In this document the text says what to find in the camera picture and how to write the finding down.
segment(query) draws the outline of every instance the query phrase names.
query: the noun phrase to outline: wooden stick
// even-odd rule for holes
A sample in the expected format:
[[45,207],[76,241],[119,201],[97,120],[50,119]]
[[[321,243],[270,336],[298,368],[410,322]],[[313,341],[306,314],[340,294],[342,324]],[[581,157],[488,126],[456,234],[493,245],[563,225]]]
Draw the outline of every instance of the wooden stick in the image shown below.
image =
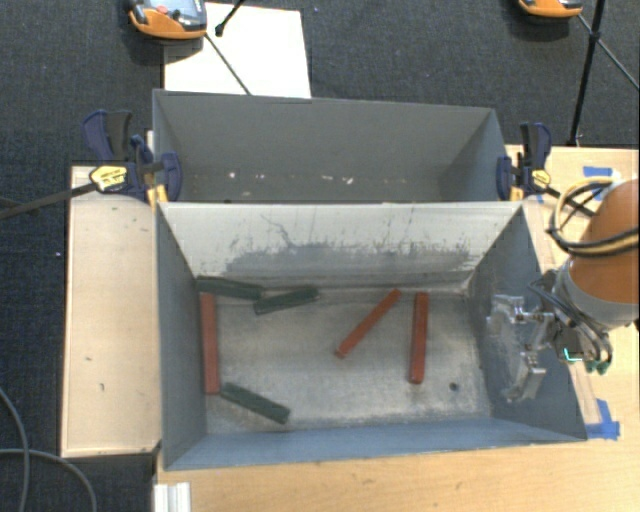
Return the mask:
[[200,326],[204,392],[208,395],[215,395],[220,391],[220,372],[218,369],[216,297],[211,293],[200,292]]
[[427,355],[427,323],[429,318],[429,294],[418,292],[413,302],[413,331],[411,336],[411,361],[409,382],[421,384]]
[[340,358],[347,357],[347,354],[360,343],[360,340],[371,330],[371,328],[391,309],[402,293],[398,289],[393,289],[389,294],[373,308],[371,313],[360,322],[360,324],[347,336],[340,346],[336,349],[336,355]]

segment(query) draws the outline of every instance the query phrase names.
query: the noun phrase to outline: wooden table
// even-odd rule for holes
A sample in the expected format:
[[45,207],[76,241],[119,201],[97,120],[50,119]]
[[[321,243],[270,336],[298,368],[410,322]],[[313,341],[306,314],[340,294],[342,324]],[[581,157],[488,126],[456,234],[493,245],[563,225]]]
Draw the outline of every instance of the wooden table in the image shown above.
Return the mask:
[[[519,147],[510,146],[515,155]],[[638,152],[554,148],[547,170],[563,190],[583,167],[612,168],[637,177]],[[537,228],[553,205],[550,197],[527,207]],[[534,236],[543,268],[564,254],[541,231]],[[163,472],[158,482],[191,483],[192,510],[205,511],[630,511],[640,507],[640,411],[638,333],[612,333],[614,363],[608,373],[582,377],[607,401],[620,422],[617,441],[553,444],[262,467]]]

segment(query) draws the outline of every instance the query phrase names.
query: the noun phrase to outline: gray bin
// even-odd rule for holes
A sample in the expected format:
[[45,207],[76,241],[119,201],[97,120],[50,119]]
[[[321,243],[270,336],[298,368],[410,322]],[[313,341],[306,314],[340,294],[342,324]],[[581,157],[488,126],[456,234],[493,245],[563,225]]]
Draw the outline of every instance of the gray bin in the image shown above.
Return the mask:
[[[535,400],[508,404],[501,394],[531,331],[507,326],[490,335],[491,297],[525,295],[532,306],[526,284],[539,268],[519,205],[484,201],[483,194],[493,199],[495,159],[504,151],[491,111],[168,92],[156,92],[154,105],[156,150],[177,150],[185,170],[181,200],[161,204],[156,225],[167,469],[586,438],[569,372],[551,352],[540,355],[547,376]],[[270,122],[277,130],[262,131]],[[340,122],[359,134],[334,133]],[[435,133],[451,144],[434,143]],[[415,154],[404,154],[414,145]],[[329,174],[313,182],[325,172],[327,146],[333,175],[351,184],[322,178]],[[257,166],[258,178],[234,188],[230,180],[254,175]],[[305,172],[317,187],[301,179]],[[408,182],[387,189],[385,172]],[[447,173],[458,176],[456,187]],[[270,179],[291,186],[272,189]],[[196,278],[213,276],[273,290],[320,289],[312,304],[264,316],[250,302],[218,298],[222,381],[289,407],[286,425],[203,393]],[[338,359],[337,345],[394,287],[400,301]],[[421,385],[407,380],[416,291],[431,297]]]

